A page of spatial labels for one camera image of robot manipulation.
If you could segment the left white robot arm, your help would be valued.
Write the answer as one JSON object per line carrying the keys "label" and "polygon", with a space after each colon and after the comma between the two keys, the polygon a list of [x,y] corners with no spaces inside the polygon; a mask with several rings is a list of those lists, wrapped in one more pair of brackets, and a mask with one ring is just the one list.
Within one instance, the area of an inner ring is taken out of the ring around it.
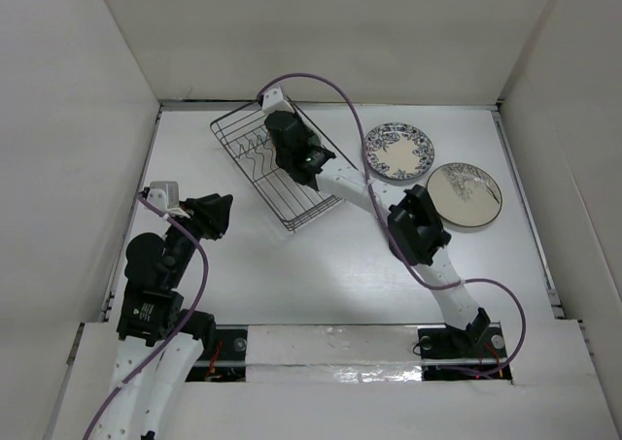
{"label": "left white robot arm", "polygon": [[115,365],[85,439],[161,438],[192,367],[216,350],[214,316],[198,311],[198,299],[185,308],[177,287],[198,254],[202,276],[196,294],[203,295],[209,261],[200,243],[225,235],[232,195],[181,200],[176,184],[155,183],[137,200],[168,228],[163,235],[142,233],[126,247]]}

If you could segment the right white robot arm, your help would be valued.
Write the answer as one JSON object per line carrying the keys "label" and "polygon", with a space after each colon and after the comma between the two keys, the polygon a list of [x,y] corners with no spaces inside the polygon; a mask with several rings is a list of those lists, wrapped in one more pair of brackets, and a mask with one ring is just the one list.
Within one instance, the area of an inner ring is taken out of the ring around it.
{"label": "right white robot arm", "polygon": [[483,355],[490,318],[468,293],[449,258],[451,235],[427,190],[419,185],[401,189],[367,178],[323,147],[315,131],[291,111],[269,114],[264,125],[279,168],[301,186],[332,194],[375,215],[392,254],[411,266],[431,291],[444,325],[420,331],[421,353],[443,361]]}

